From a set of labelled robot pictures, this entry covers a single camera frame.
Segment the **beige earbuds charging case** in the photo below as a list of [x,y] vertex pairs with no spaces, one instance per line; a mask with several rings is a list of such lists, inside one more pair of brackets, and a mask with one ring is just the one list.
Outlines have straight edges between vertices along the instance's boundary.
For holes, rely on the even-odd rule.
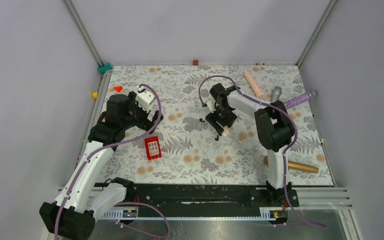
[[225,129],[225,130],[223,131],[223,133],[222,133],[222,136],[223,136],[223,137],[227,137],[228,134],[229,134],[229,130],[228,130],[228,129]]

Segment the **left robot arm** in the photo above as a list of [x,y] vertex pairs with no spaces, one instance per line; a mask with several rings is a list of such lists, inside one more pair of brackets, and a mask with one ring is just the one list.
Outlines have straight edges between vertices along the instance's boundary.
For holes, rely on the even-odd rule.
[[106,102],[86,147],[67,184],[52,203],[39,209],[47,230],[55,238],[87,240],[97,220],[118,203],[135,200],[134,183],[123,178],[111,180],[98,195],[90,198],[97,177],[119,145],[152,134],[162,120],[161,101],[156,93],[143,87],[139,92],[114,94]]

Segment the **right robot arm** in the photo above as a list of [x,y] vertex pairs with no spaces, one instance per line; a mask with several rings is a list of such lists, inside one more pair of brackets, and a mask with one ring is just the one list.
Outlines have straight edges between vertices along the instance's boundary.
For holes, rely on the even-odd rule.
[[287,116],[285,105],[281,101],[260,102],[254,97],[245,96],[233,85],[225,88],[222,84],[213,85],[209,91],[211,99],[203,106],[210,112],[205,120],[222,136],[231,128],[239,110],[254,117],[257,137],[267,151],[268,178],[266,191],[260,197],[252,196],[251,201],[260,200],[267,206],[298,207],[297,192],[288,180],[288,161],[285,150],[296,134],[294,124]]

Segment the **red wedge block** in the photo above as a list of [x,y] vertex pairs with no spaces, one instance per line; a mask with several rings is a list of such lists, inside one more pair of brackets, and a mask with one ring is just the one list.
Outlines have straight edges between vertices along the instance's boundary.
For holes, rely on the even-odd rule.
[[119,85],[119,86],[114,86],[113,89],[114,89],[116,92],[120,93],[120,92],[123,90],[123,87],[122,87],[121,85]]

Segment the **pink microphone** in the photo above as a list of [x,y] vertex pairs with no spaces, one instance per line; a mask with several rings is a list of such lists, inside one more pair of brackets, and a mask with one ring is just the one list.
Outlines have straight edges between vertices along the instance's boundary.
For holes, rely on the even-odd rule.
[[269,100],[268,96],[261,90],[261,88],[258,86],[255,78],[251,75],[251,73],[247,70],[243,70],[243,76],[246,79],[248,85],[252,89],[254,95],[256,98],[267,101]]

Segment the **yellow cube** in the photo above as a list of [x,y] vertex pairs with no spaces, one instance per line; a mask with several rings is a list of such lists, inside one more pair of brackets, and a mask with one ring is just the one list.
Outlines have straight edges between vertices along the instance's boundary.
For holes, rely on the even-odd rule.
[[98,92],[93,92],[92,97],[93,97],[93,99],[96,100],[98,98]]

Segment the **floral table mat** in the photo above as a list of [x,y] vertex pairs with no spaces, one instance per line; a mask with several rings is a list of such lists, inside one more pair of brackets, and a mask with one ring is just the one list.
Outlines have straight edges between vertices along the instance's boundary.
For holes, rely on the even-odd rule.
[[112,70],[107,96],[115,94],[114,86],[123,93],[145,83],[161,100],[163,120],[154,135],[158,136],[162,157],[148,160],[143,139],[117,147],[97,177],[98,182],[120,177],[136,183],[158,184],[244,184],[263,185],[268,177],[264,164],[266,150],[260,145],[255,121],[237,111],[227,136],[217,135],[205,120],[209,113],[201,101],[210,98],[210,88],[221,83],[236,83],[241,91],[253,91],[244,78],[247,70],[264,93],[276,86],[282,88],[280,99],[288,101],[306,90],[293,65],[130,65]]

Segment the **silver microphone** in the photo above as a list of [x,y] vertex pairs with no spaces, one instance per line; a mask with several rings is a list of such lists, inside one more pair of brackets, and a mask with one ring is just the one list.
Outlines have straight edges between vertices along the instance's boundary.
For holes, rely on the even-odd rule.
[[271,91],[270,102],[274,103],[278,101],[281,95],[282,95],[282,88],[280,86],[275,86]]

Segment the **teal block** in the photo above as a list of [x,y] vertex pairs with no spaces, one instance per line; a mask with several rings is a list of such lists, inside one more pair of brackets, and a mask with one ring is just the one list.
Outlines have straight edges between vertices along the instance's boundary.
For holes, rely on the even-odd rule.
[[106,71],[112,69],[112,65],[108,62],[107,64],[103,65],[103,66],[99,66],[97,68],[97,71],[100,73],[100,74],[103,74],[105,73]]

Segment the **purple glitter microphone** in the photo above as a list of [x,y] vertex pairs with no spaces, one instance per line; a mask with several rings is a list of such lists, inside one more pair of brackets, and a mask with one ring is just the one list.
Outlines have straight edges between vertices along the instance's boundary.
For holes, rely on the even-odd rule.
[[291,109],[300,104],[308,102],[310,99],[314,98],[316,95],[317,94],[315,91],[305,92],[299,96],[293,97],[292,99],[285,101],[284,106],[286,109]]

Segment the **gold microphone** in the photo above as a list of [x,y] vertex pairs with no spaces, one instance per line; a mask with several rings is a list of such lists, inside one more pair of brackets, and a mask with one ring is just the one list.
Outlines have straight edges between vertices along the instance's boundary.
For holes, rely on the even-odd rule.
[[[280,156],[280,158],[276,159],[276,161],[277,160],[280,161],[280,166],[281,166],[280,173],[283,174],[284,173],[284,170],[283,170],[284,159],[282,156]],[[307,172],[307,173],[315,173],[316,174],[319,172],[318,167],[311,166],[311,165],[304,164],[304,163],[294,162],[294,161],[288,162],[288,168],[293,169],[293,170],[302,171],[302,172]]]

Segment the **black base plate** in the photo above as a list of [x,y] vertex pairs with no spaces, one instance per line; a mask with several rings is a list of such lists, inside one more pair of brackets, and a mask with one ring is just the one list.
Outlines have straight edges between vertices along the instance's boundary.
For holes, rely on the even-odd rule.
[[257,208],[284,205],[298,207],[296,190],[290,183],[273,189],[252,185],[130,184],[125,202],[152,205],[166,215],[196,216],[204,212],[213,216],[250,215]]

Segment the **aluminium frame rail left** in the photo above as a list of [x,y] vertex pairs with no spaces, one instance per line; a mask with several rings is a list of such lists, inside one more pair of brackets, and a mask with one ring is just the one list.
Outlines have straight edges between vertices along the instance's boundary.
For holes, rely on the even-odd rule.
[[93,43],[92,38],[90,37],[74,3],[72,0],[62,0],[62,3],[65,5],[69,16],[71,17],[74,25],[76,26],[81,38],[83,39],[87,49],[89,50],[93,60],[99,68],[104,66],[104,61],[100,56],[98,49]]

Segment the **aluminium frame rail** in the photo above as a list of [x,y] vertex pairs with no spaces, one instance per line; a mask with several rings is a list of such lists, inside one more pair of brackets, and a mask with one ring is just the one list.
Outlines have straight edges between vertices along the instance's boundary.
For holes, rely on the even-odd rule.
[[62,3],[65,5],[69,16],[71,17],[74,25],[76,26],[81,38],[83,39],[87,49],[89,50],[93,60],[99,68],[104,66],[104,61],[100,56],[98,49],[93,43],[92,38],[90,37],[74,3],[72,0],[62,0]]
[[318,20],[312,34],[310,35],[309,40],[307,41],[303,51],[301,52],[298,60],[296,61],[295,65],[300,69],[302,65],[304,64],[309,52],[312,49],[313,44],[316,42],[318,36],[320,35],[321,31],[323,30],[326,22],[328,21],[330,15],[332,14],[335,6],[337,5],[338,0],[330,0],[324,9],[320,19]]

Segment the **aluminium frame rail right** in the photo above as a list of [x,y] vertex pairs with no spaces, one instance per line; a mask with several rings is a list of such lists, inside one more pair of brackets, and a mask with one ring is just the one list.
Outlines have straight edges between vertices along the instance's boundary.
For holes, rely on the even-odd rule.
[[301,52],[298,60],[296,61],[295,65],[300,69],[302,65],[304,64],[309,52],[312,49],[313,44],[316,42],[318,36],[320,35],[321,31],[323,30],[326,22],[328,21],[330,15],[332,14],[335,6],[337,5],[338,0],[330,0],[324,9],[320,19],[318,20],[312,34],[310,35],[309,40],[307,41],[303,51]]

